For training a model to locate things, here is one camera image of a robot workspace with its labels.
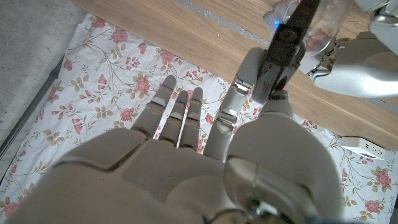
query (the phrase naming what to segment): floral bedsheet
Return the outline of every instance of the floral bedsheet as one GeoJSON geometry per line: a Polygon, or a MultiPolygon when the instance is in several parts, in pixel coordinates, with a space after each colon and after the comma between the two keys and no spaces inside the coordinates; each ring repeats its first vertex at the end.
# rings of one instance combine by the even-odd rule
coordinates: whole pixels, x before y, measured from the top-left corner
{"type": "MultiPolygon", "coordinates": [[[[197,86],[204,90],[198,142],[202,151],[230,83],[88,14],[76,29],[58,82],[0,185],[0,222],[14,214],[42,174],[63,154],[107,130],[130,128],[167,75],[177,79],[172,99],[182,90],[190,96],[197,86]]],[[[171,100],[165,114],[173,104],[171,100]]],[[[257,119],[260,110],[259,104],[247,99],[238,126],[257,119]]],[[[398,155],[387,152],[384,161],[365,159],[343,149],[339,136],[331,131],[294,118],[332,156],[341,180],[345,220],[389,223],[398,192],[398,155]]]]}

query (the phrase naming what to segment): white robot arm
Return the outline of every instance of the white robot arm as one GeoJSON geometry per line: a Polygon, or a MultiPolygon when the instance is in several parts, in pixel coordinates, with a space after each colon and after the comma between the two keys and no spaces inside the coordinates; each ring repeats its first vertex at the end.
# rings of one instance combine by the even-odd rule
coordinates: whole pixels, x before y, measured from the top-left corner
{"type": "MultiPolygon", "coordinates": [[[[271,35],[299,2],[278,2],[264,15],[271,35]]],[[[398,0],[355,2],[372,14],[370,32],[362,32],[354,40],[336,40],[353,1],[322,1],[306,34],[307,53],[300,70],[317,87],[335,93],[363,98],[398,96],[398,0]]]]}

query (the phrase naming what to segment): wooden surface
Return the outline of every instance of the wooden surface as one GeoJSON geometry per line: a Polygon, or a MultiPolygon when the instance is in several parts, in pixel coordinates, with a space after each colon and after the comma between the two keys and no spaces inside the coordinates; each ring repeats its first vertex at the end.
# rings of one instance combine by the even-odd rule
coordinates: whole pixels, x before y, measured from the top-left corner
{"type": "MultiPolygon", "coordinates": [[[[207,70],[232,80],[251,47],[259,44],[197,14],[174,0],[72,0],[119,27],[207,70]]],[[[262,14],[270,0],[193,0],[205,9],[268,39],[262,14]]],[[[366,17],[355,9],[341,34],[353,38],[365,30],[366,17]]],[[[398,116],[368,100],[321,90],[301,72],[290,91],[294,111],[342,136],[361,136],[387,150],[398,150],[398,116]]]]}

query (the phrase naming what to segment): robot finger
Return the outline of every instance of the robot finger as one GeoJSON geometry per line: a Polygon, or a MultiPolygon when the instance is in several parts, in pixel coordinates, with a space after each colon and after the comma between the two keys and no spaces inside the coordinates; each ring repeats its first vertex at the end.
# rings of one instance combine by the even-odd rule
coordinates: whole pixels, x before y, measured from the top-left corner
{"type": "Polygon", "coordinates": [[[200,112],[203,90],[198,87],[193,91],[191,103],[185,119],[184,129],[180,139],[180,148],[187,147],[193,150],[198,148],[200,130],[200,112]]]}
{"type": "Polygon", "coordinates": [[[131,129],[144,133],[147,138],[154,137],[164,109],[173,93],[175,82],[174,76],[169,75],[166,77],[131,129]]]}
{"type": "Polygon", "coordinates": [[[164,124],[163,130],[159,136],[160,141],[167,141],[167,143],[173,147],[177,146],[187,102],[188,93],[186,91],[181,91],[175,101],[170,116],[167,118],[166,123],[164,124]]]}

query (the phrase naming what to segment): power strip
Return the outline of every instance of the power strip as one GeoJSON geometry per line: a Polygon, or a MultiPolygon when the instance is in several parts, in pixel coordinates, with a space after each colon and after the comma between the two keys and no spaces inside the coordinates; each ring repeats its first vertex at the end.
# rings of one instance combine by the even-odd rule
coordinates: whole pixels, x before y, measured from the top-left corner
{"type": "Polygon", "coordinates": [[[341,146],[369,159],[384,160],[386,154],[382,147],[359,137],[343,137],[341,146]]]}

